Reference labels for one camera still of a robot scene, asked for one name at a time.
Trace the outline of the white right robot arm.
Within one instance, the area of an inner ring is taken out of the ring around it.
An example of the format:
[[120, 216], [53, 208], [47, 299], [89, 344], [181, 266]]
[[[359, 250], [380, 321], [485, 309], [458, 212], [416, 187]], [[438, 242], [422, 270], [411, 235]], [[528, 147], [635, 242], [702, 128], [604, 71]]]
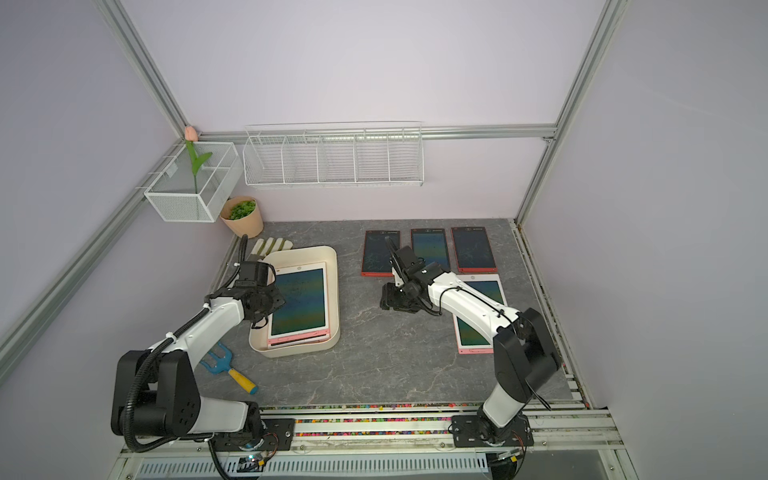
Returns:
[[452, 417], [454, 445], [531, 445], [523, 410], [562, 366], [543, 316], [494, 301], [439, 264], [425, 264], [409, 248], [393, 253], [390, 265], [394, 280], [382, 289], [382, 309], [433, 316], [447, 311], [492, 346], [496, 384], [476, 414]]

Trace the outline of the small red writing tablet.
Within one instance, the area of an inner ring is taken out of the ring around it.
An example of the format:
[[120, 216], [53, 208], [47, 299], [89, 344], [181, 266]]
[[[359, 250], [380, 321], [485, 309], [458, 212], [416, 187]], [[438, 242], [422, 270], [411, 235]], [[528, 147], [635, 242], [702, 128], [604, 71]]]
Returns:
[[457, 268], [463, 274], [498, 272], [487, 231], [481, 226], [452, 227]]

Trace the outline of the cream plastic storage tray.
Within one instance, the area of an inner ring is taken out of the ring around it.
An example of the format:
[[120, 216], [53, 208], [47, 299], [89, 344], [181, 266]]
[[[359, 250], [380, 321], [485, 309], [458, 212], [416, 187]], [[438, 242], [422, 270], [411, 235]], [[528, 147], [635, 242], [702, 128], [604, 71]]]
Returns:
[[249, 333], [250, 347], [267, 358], [279, 358], [328, 350], [335, 346], [340, 337], [339, 321], [339, 288], [337, 254], [329, 246], [315, 246], [295, 250], [271, 253], [265, 262], [277, 268], [293, 267], [311, 263], [326, 263], [326, 291], [329, 307], [330, 339], [322, 343], [289, 346], [286, 348], [268, 349], [267, 335], [269, 322], [261, 329], [251, 329]]

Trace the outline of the pink writing tablet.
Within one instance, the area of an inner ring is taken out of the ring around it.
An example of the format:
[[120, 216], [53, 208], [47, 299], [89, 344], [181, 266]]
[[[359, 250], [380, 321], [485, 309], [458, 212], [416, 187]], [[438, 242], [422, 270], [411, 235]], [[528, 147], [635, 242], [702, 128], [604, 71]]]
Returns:
[[270, 315], [269, 349], [330, 338], [326, 270], [325, 262], [276, 269], [285, 304]]
[[286, 348], [295, 345], [322, 343], [330, 339], [328, 332], [314, 332], [312, 335], [296, 335], [293, 337], [273, 338], [267, 343], [268, 349]]

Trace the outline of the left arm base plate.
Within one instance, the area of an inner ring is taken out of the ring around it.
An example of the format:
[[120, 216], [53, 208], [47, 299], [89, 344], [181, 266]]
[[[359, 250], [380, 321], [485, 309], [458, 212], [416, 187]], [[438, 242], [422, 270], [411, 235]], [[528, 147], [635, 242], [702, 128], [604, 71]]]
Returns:
[[291, 449], [295, 436], [295, 418], [267, 418], [259, 436], [250, 432], [218, 433], [212, 441], [217, 452], [279, 452]]

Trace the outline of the beige work glove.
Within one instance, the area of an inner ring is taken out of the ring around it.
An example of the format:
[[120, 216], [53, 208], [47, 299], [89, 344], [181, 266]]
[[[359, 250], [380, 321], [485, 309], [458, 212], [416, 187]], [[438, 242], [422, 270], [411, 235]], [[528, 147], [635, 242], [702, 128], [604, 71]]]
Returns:
[[293, 242], [282, 237], [258, 238], [247, 256], [248, 261], [263, 260], [271, 253], [293, 249]]

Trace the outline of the large red writing tablet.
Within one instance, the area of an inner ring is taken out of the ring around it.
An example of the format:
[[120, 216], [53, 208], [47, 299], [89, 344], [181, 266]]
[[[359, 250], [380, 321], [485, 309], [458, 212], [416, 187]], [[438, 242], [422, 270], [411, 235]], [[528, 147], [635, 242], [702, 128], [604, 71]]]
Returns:
[[411, 245], [415, 255], [427, 265], [437, 263], [451, 270], [446, 231], [443, 228], [417, 228], [411, 230]]

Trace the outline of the artificial pink tulip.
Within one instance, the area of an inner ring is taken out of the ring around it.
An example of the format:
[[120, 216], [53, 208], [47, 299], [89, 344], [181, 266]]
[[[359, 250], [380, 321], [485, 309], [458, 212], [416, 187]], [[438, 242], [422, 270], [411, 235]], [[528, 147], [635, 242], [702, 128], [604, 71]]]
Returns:
[[184, 140], [187, 154], [190, 159], [190, 167], [193, 177], [193, 186], [196, 193], [199, 192], [197, 175], [201, 167], [211, 158], [211, 152], [198, 153], [195, 149], [195, 143], [199, 140], [197, 130], [192, 126], [186, 126], [184, 129]]

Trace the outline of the white mesh wall box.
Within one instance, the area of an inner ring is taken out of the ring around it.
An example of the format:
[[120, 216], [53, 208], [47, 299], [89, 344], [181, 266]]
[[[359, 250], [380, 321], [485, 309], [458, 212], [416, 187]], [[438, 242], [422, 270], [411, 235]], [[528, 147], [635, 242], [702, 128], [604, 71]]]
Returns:
[[171, 155], [167, 165], [144, 193], [165, 222], [215, 222], [243, 175], [243, 160], [235, 144], [196, 142], [195, 149], [200, 154], [212, 153], [198, 172], [198, 193], [194, 190], [185, 144]]

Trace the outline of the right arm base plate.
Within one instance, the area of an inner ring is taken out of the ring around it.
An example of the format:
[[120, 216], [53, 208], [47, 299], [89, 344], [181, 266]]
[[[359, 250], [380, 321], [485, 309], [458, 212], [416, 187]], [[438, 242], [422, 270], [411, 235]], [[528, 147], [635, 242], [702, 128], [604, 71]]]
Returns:
[[496, 426], [481, 413], [454, 415], [448, 431], [457, 448], [529, 447], [534, 444], [525, 415], [515, 416], [503, 427]]

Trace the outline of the yellow blue handled tool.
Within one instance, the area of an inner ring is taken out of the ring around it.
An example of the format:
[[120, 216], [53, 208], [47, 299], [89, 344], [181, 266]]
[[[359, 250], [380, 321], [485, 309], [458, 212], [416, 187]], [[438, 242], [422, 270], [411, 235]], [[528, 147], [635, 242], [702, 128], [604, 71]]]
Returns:
[[212, 348], [207, 352], [206, 357], [200, 360], [200, 364], [212, 375], [227, 374], [247, 394], [255, 395], [258, 392], [258, 386], [232, 366], [233, 352], [221, 341], [216, 343], [216, 347], [222, 355], [218, 355]]

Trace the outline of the potted green plant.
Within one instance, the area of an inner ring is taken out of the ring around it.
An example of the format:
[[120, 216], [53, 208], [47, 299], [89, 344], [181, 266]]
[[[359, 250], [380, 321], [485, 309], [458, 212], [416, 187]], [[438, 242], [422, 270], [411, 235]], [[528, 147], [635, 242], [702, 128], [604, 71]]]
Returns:
[[238, 237], [255, 238], [264, 230], [264, 222], [255, 198], [236, 196], [227, 200], [220, 212], [225, 225]]

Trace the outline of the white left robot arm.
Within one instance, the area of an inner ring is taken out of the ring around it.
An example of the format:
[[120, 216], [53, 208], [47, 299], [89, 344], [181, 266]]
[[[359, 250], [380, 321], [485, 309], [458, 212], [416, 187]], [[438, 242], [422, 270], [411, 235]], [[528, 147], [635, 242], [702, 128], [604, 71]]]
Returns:
[[247, 320], [257, 323], [285, 304], [274, 282], [237, 280], [209, 296], [202, 310], [144, 350], [117, 363], [110, 425], [133, 452], [175, 440], [233, 434], [257, 447], [266, 434], [258, 404], [205, 398], [194, 367], [225, 333]]

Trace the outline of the black frame writing tablet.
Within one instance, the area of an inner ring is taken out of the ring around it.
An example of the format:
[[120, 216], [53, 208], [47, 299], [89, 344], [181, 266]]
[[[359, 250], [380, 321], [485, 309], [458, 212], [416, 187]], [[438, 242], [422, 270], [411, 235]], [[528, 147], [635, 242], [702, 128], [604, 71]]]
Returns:
[[395, 248], [400, 247], [400, 232], [398, 230], [368, 230], [365, 233], [361, 275], [365, 277], [392, 277], [390, 250], [387, 240], [390, 239]]

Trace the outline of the white writing tablet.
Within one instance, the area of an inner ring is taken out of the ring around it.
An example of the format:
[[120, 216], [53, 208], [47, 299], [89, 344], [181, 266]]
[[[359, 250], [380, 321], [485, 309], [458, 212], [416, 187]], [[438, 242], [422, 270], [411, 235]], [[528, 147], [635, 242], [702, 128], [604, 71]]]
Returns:
[[[497, 303], [506, 305], [501, 279], [498, 274], [459, 275], [458, 278]], [[453, 316], [454, 332], [461, 355], [492, 354], [493, 347], [477, 330], [463, 319]]]

